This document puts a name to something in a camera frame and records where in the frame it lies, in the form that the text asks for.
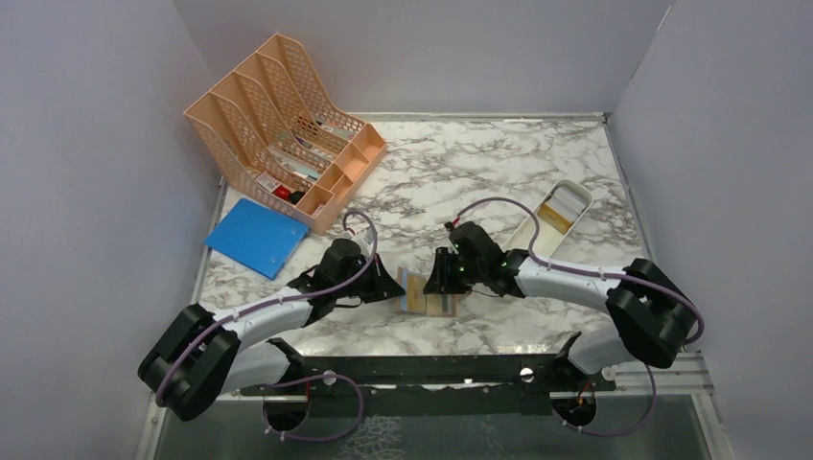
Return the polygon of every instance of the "black joint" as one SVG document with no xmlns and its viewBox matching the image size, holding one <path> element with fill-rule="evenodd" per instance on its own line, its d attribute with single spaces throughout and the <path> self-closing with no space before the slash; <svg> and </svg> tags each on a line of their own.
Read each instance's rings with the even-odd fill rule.
<svg viewBox="0 0 813 460">
<path fill-rule="evenodd" d="M 559 350 L 559 353 L 556 354 L 556 358 L 553 359 L 553 365 L 550 369 L 545 372 L 545 380 L 548 383 L 561 385 L 565 388 L 577 390 L 579 386 L 587 380 L 588 376 L 585 375 L 582 371 L 579 370 L 572 362 L 570 362 L 570 348 L 573 346 L 573 343 L 576 342 L 576 339 L 581 336 L 582 333 L 574 333 L 573 335 L 568 338 L 568 341 L 565 342 L 565 345 L 562 346 L 562 349 Z"/>
<path fill-rule="evenodd" d="M 138 378 L 157 392 L 175 360 L 212 324 L 213 314 L 200 305 L 183 309 L 138 366 Z M 200 415 L 221 393 L 239 349 L 236 333 L 223 327 L 212 331 L 173 374 L 163 403 L 183 422 Z"/>
<path fill-rule="evenodd" d="M 651 261 L 635 259 L 624 271 L 683 295 Z M 696 322 L 691 310 L 678 300 L 628 280 L 610 289 L 606 306 L 630 354 L 661 369 L 672 365 Z"/>
</svg>

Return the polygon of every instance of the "white wall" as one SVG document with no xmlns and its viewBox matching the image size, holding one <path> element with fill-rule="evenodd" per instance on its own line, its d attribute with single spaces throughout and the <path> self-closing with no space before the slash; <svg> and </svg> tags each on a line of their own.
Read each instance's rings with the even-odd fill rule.
<svg viewBox="0 0 813 460">
<path fill-rule="evenodd" d="M 813 449 L 813 3 L 678 0 L 610 127 L 738 459 Z"/>
<path fill-rule="evenodd" d="M 672 0 L 174 0 L 215 78 L 279 32 L 351 111 L 616 107 Z"/>
<path fill-rule="evenodd" d="M 0 4 L 0 458 L 131 458 L 188 302 L 212 79 L 169 0 Z"/>
</svg>

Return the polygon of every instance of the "white marble table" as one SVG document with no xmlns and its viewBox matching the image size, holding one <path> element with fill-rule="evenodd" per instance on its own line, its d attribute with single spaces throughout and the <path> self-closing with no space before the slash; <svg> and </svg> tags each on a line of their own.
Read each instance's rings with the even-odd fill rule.
<svg viewBox="0 0 813 460">
<path fill-rule="evenodd" d="M 366 210 L 376 222 L 379 252 L 393 277 L 398 266 L 429 275 L 434 248 L 448 242 L 443 222 L 465 205 L 486 196 L 509 196 L 534 206 L 562 178 L 591 190 L 595 203 L 554 258 L 625 265 L 642 255 L 598 122 L 386 122 L 376 127 L 389 143 L 389 154 L 351 206 Z M 229 190 L 221 215 L 241 197 Z M 492 203 L 467 218 L 503 243 L 525 215 L 510 205 Z M 327 236 L 310 234 L 274 281 L 213 252 L 201 305 L 233 308 L 270 295 L 318 263 L 340 233 L 337 220 Z M 591 331 L 609 321 L 602 313 L 551 299 L 472 294 L 459 303 L 456 318 L 407 315 L 396 312 L 390 300 L 335 310 L 305 329 L 280 336 L 305 356 L 554 353 L 570 333 Z"/>
</svg>

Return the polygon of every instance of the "white container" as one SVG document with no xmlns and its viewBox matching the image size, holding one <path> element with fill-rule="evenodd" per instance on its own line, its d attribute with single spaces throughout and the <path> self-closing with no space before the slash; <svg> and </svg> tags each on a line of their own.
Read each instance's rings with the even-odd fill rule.
<svg viewBox="0 0 813 460">
<path fill-rule="evenodd" d="M 560 232 L 553 225 L 547 223 L 547 221 L 545 221 L 543 218 L 538 218 L 539 211 L 542 208 L 543 203 L 545 203 L 553 195 L 553 192 L 559 187 L 565 187 L 568 189 L 568 191 L 581 198 L 581 200 L 587 205 L 565 233 Z M 555 251 L 556 248 L 559 247 L 559 244 L 561 244 L 562 241 L 568 237 L 570 231 L 576 226 L 582 216 L 587 213 L 591 206 L 592 194 L 581 184 L 573 182 L 569 179 L 562 179 L 556 182 L 553 185 L 553 188 L 550 189 L 550 192 L 545 195 L 545 198 L 543 198 L 542 201 L 540 201 L 539 204 L 532 209 L 534 212 L 533 218 L 539 221 L 539 237 L 537 237 L 536 242 L 534 243 L 534 253 L 541 257 L 552 256 L 553 251 Z M 531 237 L 533 237 L 534 232 L 534 223 L 531 219 L 531 217 L 526 218 L 522 225 L 520 225 L 514 234 L 511 235 L 511 238 L 509 238 L 508 241 L 502 245 L 503 251 L 507 251 L 508 249 L 527 249 L 528 243 L 531 241 Z"/>
</svg>

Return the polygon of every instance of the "blue folder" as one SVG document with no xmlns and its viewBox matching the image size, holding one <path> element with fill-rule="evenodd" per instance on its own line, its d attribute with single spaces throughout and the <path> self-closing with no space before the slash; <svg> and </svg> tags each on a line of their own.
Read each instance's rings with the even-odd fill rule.
<svg viewBox="0 0 813 460">
<path fill-rule="evenodd" d="M 307 233 L 304 223 L 243 198 L 206 244 L 273 280 Z"/>
</svg>

